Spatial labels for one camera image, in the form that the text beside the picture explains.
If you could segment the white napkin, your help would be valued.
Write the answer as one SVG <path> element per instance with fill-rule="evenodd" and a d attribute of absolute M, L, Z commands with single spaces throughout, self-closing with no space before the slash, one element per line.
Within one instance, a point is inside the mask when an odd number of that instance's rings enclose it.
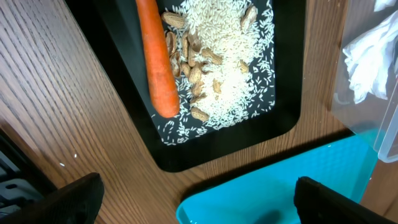
<path fill-rule="evenodd" d="M 345 103 L 359 104 L 368 95 L 389 99 L 387 83 L 397 60 L 397 1 L 350 1 L 345 21 Z"/>

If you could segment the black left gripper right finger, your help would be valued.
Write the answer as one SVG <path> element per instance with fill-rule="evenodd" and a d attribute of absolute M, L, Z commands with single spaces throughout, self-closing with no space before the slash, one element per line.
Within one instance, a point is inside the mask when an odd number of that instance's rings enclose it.
<path fill-rule="evenodd" d="M 301 224 L 394 224 L 309 177 L 296 181 L 294 205 Z"/>

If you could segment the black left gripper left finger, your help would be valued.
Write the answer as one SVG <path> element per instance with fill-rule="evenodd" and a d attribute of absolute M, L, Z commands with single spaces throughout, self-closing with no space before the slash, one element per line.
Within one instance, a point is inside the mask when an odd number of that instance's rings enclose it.
<path fill-rule="evenodd" d="M 99 173 L 92 172 L 2 218 L 1 224 L 94 223 L 103 197 L 104 183 Z"/>

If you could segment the orange carrot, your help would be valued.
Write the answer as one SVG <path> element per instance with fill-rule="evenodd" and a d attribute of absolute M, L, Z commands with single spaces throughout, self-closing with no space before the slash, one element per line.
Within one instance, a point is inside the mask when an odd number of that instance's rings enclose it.
<path fill-rule="evenodd" d="M 160 116 L 171 118 L 179 113 L 180 104 L 157 3 L 155 0 L 136 0 L 136 6 L 150 99 Z"/>

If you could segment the pile of rice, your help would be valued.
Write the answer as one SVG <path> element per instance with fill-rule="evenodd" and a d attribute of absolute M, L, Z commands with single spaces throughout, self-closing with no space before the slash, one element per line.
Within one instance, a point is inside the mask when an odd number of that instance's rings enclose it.
<path fill-rule="evenodd" d="M 162 11 L 180 105 L 172 118 L 151 116 L 163 144 L 183 144 L 273 109 L 273 5 L 188 0 Z"/>

